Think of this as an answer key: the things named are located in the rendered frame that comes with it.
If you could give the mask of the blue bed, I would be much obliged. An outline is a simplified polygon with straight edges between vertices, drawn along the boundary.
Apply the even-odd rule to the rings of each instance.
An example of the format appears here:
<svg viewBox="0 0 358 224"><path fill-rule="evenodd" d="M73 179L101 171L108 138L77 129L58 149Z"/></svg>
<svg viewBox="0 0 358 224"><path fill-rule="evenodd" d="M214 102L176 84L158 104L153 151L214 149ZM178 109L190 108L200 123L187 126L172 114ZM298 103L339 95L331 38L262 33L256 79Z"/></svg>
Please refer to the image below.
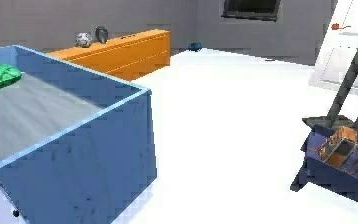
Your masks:
<svg viewBox="0 0 358 224"><path fill-rule="evenodd" d="M0 193L24 224L112 224L156 178L150 89L19 45L0 89Z"/></svg>

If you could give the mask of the orange chest of drawers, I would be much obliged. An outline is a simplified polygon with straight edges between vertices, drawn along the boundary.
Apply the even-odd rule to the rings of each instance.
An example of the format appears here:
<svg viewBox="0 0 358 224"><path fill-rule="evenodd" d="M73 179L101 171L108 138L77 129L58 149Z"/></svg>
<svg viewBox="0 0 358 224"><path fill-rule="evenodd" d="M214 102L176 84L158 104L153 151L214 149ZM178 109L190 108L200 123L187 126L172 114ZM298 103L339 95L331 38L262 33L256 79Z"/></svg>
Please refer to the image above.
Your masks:
<svg viewBox="0 0 358 224"><path fill-rule="evenodd" d="M171 34L148 30L93 43L89 48L71 47L50 55L127 81L138 79L170 64Z"/></svg>

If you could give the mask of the dark grey vase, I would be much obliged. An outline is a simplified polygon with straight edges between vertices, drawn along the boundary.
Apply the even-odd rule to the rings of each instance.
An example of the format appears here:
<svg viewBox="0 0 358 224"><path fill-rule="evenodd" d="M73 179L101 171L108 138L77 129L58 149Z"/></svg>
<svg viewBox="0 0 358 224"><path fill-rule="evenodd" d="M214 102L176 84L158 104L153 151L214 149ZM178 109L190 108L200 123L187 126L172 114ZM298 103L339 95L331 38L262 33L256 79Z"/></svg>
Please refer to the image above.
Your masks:
<svg viewBox="0 0 358 224"><path fill-rule="evenodd" d="M105 44L108 40L108 30L104 26L98 26L95 28L96 40L101 44Z"/></svg>

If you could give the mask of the grey white ball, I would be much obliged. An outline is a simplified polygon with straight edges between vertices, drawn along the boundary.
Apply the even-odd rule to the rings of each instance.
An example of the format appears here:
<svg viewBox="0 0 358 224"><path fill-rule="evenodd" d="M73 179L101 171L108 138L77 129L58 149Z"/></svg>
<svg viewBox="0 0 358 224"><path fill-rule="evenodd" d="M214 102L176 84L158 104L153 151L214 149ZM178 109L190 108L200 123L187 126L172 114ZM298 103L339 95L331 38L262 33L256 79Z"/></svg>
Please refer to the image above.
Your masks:
<svg viewBox="0 0 358 224"><path fill-rule="evenodd" d="M78 33L75 41L76 45L82 48L89 48L92 45L92 37L89 33Z"/></svg>

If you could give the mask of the dark ladder shelf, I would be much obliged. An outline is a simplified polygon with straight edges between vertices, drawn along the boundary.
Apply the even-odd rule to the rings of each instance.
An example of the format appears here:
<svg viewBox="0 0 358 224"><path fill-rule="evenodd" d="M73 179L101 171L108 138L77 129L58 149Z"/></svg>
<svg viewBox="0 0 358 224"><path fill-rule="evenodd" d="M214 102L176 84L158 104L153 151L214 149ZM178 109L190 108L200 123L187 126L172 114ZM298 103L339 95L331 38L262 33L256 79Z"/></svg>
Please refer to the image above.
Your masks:
<svg viewBox="0 0 358 224"><path fill-rule="evenodd" d="M327 115L303 120L311 132L301 147L304 161L292 191L313 183L358 202L358 116L352 121L340 114L357 76L358 47Z"/></svg>

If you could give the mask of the orange brown box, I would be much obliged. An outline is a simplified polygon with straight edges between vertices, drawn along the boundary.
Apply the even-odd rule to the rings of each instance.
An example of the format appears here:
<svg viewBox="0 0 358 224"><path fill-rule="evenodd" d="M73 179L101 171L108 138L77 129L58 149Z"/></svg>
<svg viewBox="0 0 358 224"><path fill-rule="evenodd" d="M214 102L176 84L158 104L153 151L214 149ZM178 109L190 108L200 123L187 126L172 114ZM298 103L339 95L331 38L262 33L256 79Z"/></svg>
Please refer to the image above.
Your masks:
<svg viewBox="0 0 358 224"><path fill-rule="evenodd" d="M350 175L358 174L357 131L340 126L317 148L320 159Z"/></svg>

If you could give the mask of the white room door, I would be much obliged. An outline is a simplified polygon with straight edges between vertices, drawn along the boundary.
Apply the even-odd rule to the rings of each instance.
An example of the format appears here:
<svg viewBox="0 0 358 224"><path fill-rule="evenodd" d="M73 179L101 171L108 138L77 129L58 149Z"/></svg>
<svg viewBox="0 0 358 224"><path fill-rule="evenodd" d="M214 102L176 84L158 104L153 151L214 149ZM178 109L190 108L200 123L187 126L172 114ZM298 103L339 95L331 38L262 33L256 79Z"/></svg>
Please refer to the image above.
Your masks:
<svg viewBox="0 0 358 224"><path fill-rule="evenodd" d="M332 30L331 25L351 25ZM309 85L338 90L358 48L358 0L338 0L317 56Z"/></svg>

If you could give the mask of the green pillow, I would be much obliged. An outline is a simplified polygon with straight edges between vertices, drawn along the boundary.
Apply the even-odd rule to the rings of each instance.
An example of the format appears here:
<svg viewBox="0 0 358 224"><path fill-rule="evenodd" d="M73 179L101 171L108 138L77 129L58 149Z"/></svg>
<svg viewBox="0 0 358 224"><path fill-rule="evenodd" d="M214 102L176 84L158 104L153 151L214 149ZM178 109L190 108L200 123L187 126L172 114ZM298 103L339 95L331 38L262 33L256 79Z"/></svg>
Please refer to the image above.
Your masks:
<svg viewBox="0 0 358 224"><path fill-rule="evenodd" d="M22 77L22 73L14 66L0 64L0 88L14 84Z"/></svg>

